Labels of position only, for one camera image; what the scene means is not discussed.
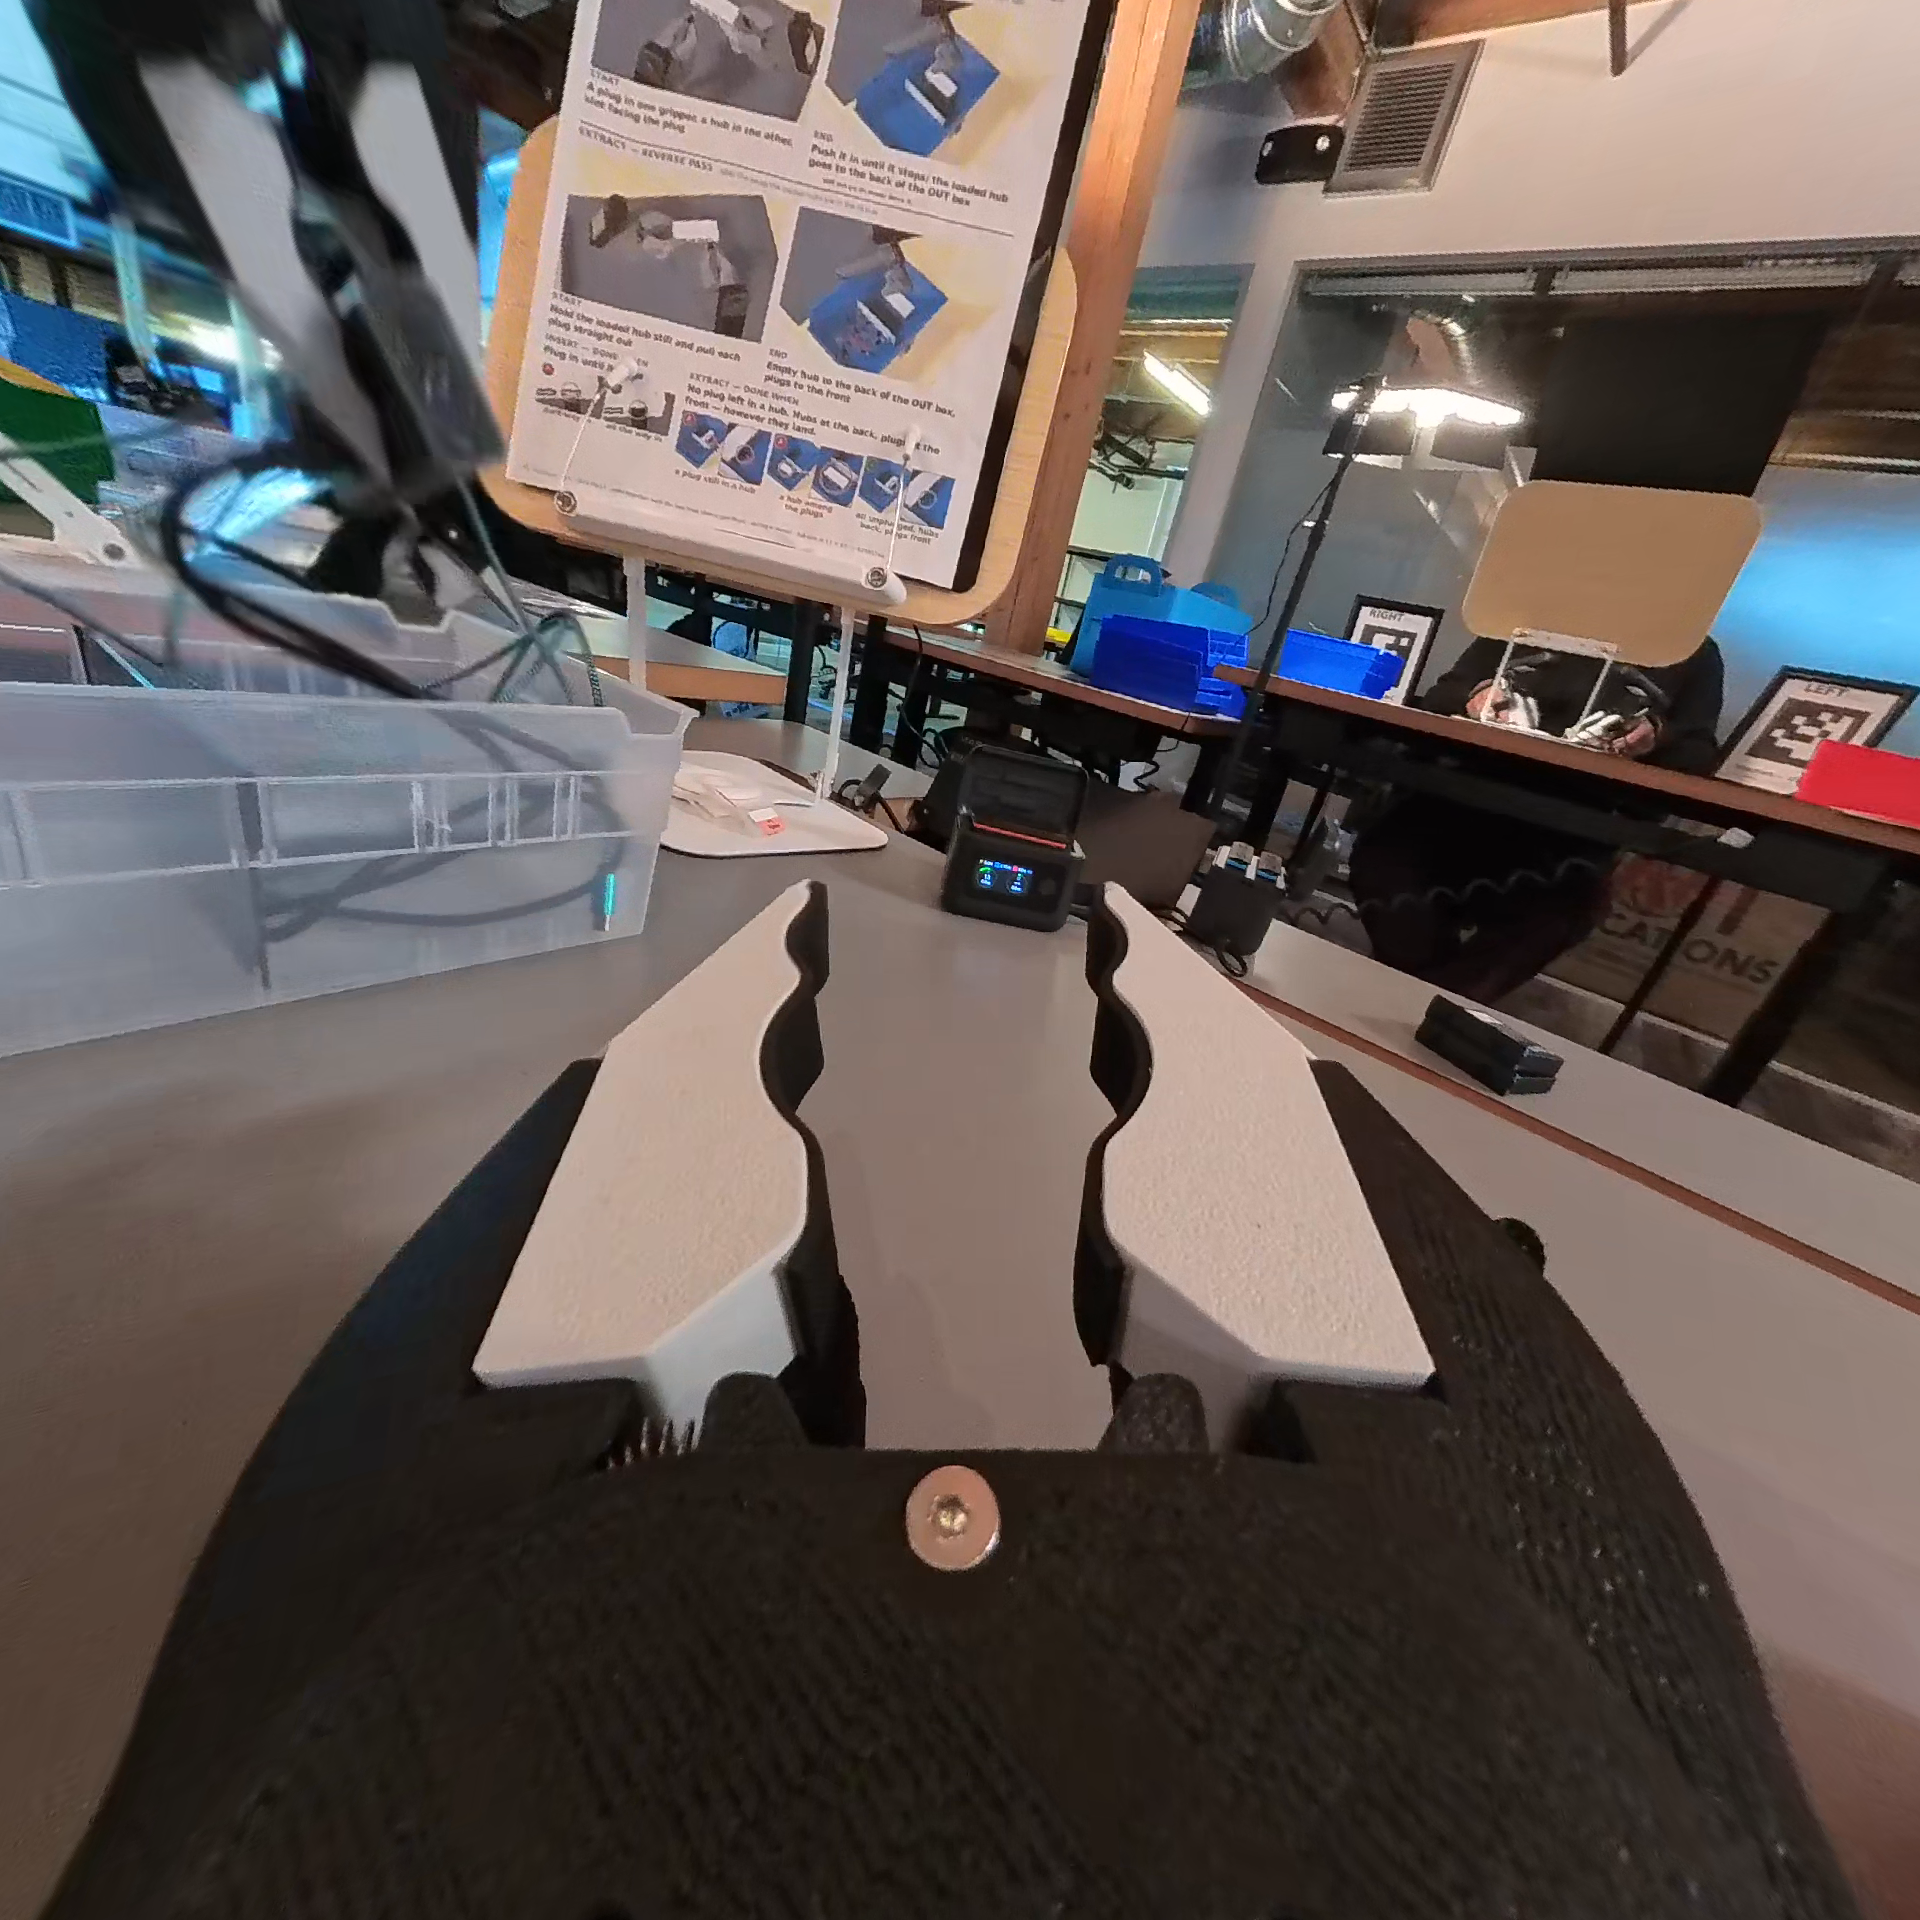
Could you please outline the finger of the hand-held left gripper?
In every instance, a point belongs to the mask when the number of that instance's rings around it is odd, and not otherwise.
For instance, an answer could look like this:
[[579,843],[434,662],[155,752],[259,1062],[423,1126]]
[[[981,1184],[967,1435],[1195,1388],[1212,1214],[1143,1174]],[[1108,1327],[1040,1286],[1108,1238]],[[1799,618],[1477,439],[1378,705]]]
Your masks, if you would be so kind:
[[368,66],[352,108],[352,139],[378,199],[407,233],[444,303],[455,336],[465,345],[483,343],[476,244],[413,66]]
[[223,252],[233,298],[276,345],[301,396],[370,466],[370,400],[300,255],[295,172],[274,122],[245,106],[199,59],[143,58],[137,73],[191,199]]

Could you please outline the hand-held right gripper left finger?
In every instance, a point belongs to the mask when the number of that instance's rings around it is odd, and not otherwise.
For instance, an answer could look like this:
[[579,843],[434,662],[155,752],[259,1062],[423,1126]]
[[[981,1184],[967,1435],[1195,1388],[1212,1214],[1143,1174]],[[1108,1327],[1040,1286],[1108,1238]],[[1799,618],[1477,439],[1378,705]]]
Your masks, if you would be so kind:
[[825,1153],[802,1102],[825,1068],[831,902],[787,888],[609,1046],[473,1374],[488,1388],[625,1384],[705,1424],[765,1377],[815,1444],[867,1443],[858,1308]]

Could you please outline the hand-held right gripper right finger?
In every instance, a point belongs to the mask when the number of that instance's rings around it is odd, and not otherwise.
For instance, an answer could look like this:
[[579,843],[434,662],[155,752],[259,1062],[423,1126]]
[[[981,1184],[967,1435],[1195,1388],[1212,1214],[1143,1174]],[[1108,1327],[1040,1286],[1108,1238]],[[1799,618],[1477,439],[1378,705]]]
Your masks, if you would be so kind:
[[1436,1377],[1343,1143],[1319,1062],[1115,883],[1089,907],[1089,1153],[1073,1319],[1115,1400],[1167,1377],[1212,1449],[1245,1449],[1279,1385]]

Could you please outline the clear plastic bin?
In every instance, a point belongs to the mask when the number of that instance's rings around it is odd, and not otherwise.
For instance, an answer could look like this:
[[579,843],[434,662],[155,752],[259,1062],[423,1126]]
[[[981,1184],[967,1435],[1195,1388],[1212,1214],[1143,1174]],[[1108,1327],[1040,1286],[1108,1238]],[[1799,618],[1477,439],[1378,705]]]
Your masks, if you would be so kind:
[[643,931],[688,708],[469,612],[264,592],[410,702],[165,580],[51,590],[4,586],[4,1056]]

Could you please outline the black battery pack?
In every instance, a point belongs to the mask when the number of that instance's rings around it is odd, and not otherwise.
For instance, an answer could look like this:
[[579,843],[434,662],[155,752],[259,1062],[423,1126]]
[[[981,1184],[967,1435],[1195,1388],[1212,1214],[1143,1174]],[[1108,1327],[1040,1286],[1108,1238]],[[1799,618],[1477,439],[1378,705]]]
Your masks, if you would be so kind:
[[1433,996],[1417,1022],[1416,1043],[1497,1098],[1551,1092],[1565,1059],[1467,1003]]

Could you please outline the black battery charging dock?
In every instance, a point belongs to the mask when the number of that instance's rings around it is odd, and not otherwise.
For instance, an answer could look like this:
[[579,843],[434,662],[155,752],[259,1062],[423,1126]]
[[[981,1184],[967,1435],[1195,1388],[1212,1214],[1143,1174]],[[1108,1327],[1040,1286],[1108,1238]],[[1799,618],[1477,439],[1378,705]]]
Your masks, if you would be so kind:
[[1192,902],[1168,915],[1173,931],[1233,982],[1243,982],[1291,902],[1291,855],[1248,841],[1215,843],[1192,881]]

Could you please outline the white board stand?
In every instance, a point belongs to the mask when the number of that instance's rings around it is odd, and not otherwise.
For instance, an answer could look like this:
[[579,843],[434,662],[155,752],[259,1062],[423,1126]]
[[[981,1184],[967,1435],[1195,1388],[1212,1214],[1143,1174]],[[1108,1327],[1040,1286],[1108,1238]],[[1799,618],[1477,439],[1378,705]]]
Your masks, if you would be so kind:
[[663,848],[713,862],[883,851],[925,782],[848,740],[858,624],[811,601],[763,612],[784,632],[783,668],[659,630],[650,575],[629,567],[629,682],[696,712]]

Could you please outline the printed instruction sheet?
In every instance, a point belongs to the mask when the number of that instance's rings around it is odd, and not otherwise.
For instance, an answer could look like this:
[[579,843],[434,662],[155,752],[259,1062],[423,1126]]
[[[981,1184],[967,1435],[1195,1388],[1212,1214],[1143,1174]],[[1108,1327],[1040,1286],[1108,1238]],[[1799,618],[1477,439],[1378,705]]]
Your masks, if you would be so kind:
[[577,6],[506,480],[605,544],[970,590],[1114,6]]

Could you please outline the black charger with display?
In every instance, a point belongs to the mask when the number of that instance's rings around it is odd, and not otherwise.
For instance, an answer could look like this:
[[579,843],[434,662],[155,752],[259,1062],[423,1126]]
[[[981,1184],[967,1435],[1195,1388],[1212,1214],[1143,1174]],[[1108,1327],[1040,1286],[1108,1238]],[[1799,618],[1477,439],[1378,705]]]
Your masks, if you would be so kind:
[[1087,801],[1089,774],[1079,763],[977,746],[951,792],[943,912],[1060,931],[1087,870]]

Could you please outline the cardboard box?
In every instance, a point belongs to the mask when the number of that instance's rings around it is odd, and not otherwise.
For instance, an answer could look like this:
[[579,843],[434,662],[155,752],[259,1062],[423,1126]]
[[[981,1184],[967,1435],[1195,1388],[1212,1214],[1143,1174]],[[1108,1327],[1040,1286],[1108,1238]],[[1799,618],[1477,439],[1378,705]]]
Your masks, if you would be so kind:
[[1547,967],[1572,990],[1623,1002],[1656,970],[1692,904],[1708,895],[1642,1010],[1696,1034],[1731,1040],[1825,929],[1815,906],[1708,881],[1664,862],[1631,857],[1612,876],[1597,926]]

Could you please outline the blue plastic bin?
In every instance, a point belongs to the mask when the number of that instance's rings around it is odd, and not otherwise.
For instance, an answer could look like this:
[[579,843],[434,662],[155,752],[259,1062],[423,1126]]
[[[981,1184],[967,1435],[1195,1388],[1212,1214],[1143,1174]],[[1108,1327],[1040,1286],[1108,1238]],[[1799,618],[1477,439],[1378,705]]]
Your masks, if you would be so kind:
[[1272,680],[1387,702],[1401,694],[1407,662],[1392,648],[1316,632],[1287,632]]
[[1252,624],[1234,587],[1179,587],[1157,561],[1115,555],[1093,578],[1063,663],[1128,699],[1236,718],[1243,694],[1219,668],[1248,666]]

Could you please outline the framed marker tag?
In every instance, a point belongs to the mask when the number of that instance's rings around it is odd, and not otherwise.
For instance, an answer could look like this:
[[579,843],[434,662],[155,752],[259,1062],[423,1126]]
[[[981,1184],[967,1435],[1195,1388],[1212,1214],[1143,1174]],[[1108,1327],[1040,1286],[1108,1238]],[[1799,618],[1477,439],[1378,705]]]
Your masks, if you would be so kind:
[[1713,777],[1795,801],[1823,746],[1877,751],[1916,698],[1919,688],[1903,682],[1784,668],[1731,730]]
[[1413,698],[1445,619],[1445,609],[1426,604],[1369,592],[1354,599],[1345,641],[1367,648],[1394,666],[1394,676],[1377,690],[1381,702],[1407,705]]

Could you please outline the long dark work table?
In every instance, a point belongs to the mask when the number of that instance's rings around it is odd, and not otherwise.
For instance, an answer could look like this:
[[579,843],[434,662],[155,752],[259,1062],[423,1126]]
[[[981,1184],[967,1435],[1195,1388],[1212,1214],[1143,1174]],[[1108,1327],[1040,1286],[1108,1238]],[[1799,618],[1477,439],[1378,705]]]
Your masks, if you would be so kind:
[[1314,832],[1325,796],[1364,779],[1817,911],[1825,921],[1698,1087],[1727,1106],[1753,1095],[1842,964],[1881,932],[1900,890],[1916,888],[1914,827],[1467,718],[1291,680],[1257,682],[1251,671],[1226,676],[1252,690],[1259,708],[1236,748],[1228,723],[1090,688],[1053,662],[983,643],[887,632],[875,619],[855,662],[850,738],[863,751],[889,748],[903,767],[921,762],[929,713],[954,698],[986,705],[992,736],[1066,736],[1069,751],[1093,751],[1105,774],[1146,759],[1161,740],[1195,746],[1184,804],[1233,841],[1267,841],[1289,782],[1313,790],[1305,831]]

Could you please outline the tan board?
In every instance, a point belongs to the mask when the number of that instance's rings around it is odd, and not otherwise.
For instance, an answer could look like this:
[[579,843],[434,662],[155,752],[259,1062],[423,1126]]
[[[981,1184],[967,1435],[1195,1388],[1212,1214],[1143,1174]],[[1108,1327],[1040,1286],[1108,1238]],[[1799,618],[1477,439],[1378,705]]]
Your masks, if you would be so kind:
[[1497,505],[1460,599],[1471,636],[1565,639],[1631,666],[1677,666],[1763,534],[1751,496],[1524,482]]

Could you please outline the red plastic bin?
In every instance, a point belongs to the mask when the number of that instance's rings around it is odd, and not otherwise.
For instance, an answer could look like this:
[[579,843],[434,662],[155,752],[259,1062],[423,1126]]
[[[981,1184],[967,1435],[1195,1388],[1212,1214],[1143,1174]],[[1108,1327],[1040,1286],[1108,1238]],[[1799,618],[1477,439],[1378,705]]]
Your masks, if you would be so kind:
[[1916,832],[1920,826],[1919,769],[1919,756],[1825,740],[1799,777],[1795,799]]

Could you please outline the wooden post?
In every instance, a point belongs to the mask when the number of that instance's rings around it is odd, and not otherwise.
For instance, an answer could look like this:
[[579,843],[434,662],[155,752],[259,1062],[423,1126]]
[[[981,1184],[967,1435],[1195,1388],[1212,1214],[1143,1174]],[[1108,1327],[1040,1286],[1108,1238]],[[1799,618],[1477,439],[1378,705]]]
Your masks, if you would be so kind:
[[1076,295],[1073,343],[1023,551],[987,612],[987,641],[1002,651],[1034,656],[1049,632],[1197,12],[1195,3],[1120,3],[1114,14],[1063,232]]

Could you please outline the silver air duct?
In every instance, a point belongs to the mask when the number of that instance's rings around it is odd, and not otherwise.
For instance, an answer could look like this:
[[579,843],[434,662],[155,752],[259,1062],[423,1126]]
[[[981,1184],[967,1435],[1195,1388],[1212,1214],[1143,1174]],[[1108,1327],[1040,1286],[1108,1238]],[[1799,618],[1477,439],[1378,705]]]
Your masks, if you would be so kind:
[[1305,54],[1328,33],[1328,24],[1340,19],[1364,31],[1369,6],[1220,3],[1216,7],[1219,58],[1240,73],[1265,73]]

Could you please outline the grey wall vent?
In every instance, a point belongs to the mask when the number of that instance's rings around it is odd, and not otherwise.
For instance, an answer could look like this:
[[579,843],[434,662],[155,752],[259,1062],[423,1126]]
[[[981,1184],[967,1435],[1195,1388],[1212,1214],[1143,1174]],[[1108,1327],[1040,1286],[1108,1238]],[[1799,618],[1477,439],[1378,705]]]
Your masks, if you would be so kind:
[[1331,198],[1417,195],[1433,187],[1483,40],[1416,47],[1371,62],[1359,84]]

